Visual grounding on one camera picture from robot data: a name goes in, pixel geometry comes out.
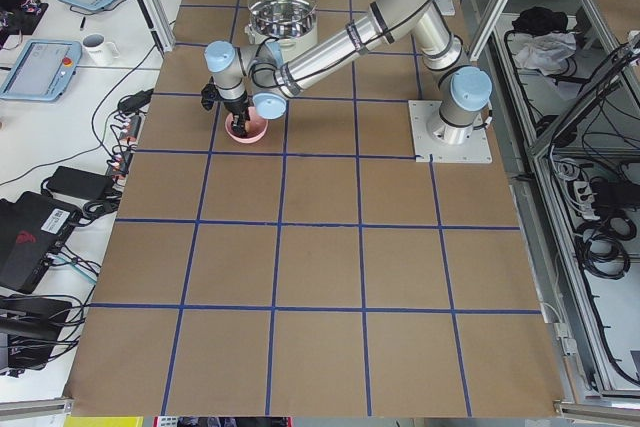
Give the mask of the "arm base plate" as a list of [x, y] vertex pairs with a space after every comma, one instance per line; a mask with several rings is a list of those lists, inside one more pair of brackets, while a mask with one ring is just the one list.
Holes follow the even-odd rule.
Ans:
[[440, 104], [435, 100], [408, 102], [415, 160], [423, 163], [490, 164], [493, 158], [482, 115], [477, 113], [469, 126], [452, 127], [440, 118]]

